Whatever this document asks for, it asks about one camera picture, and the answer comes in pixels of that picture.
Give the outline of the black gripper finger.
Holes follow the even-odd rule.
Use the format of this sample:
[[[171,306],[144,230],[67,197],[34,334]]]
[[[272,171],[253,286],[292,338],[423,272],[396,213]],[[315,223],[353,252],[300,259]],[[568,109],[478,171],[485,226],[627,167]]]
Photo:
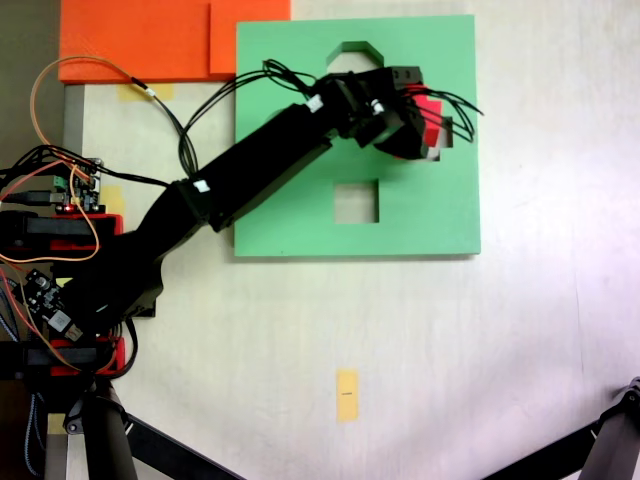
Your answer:
[[[387,90],[407,90],[424,86],[419,67],[389,66],[379,68],[372,73],[373,82]]]
[[[400,121],[385,129],[374,140],[374,147],[384,153],[404,160],[421,160],[427,157],[425,142],[426,124],[422,117]]]

